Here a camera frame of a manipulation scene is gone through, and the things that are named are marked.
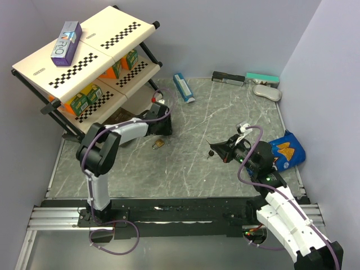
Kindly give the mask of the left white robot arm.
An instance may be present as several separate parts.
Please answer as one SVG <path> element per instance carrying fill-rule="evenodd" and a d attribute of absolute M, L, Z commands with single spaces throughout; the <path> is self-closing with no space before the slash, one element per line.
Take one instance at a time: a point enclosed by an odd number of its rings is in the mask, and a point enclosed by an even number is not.
<path fill-rule="evenodd" d="M 87 211 L 98 226 L 107 225 L 114 216 L 111 210 L 108 177 L 120 145 L 136 138 L 169 136 L 173 132 L 171 109 L 154 102 L 142 114 L 117 124 L 94 123 L 76 152 L 88 188 Z"/>

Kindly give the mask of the brass padlock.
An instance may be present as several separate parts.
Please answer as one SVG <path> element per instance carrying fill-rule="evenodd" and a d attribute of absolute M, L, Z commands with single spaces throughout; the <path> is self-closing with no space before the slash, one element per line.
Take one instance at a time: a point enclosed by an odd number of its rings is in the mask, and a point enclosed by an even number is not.
<path fill-rule="evenodd" d="M 162 140 L 162 139 L 157 139 L 155 142 L 154 142 L 154 144 L 152 145 L 152 148 L 154 149 L 154 150 L 156 150 L 156 149 L 158 149 L 158 148 L 160 148 L 160 147 L 162 147 L 162 146 L 164 146 L 165 145 L 165 142 Z"/>

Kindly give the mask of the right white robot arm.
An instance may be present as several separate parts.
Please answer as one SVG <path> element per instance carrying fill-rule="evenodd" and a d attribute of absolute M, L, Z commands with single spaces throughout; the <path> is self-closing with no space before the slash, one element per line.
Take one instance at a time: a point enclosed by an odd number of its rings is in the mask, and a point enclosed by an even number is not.
<path fill-rule="evenodd" d="M 236 134 L 210 144 L 209 154 L 218 154 L 224 163 L 235 160 L 250 172 L 249 183 L 259 196 L 247 202 L 246 218 L 272 232 L 292 258 L 295 269 L 341 269 L 343 248 L 331 242 L 299 206 L 275 168 L 269 143 L 250 145 Z"/>

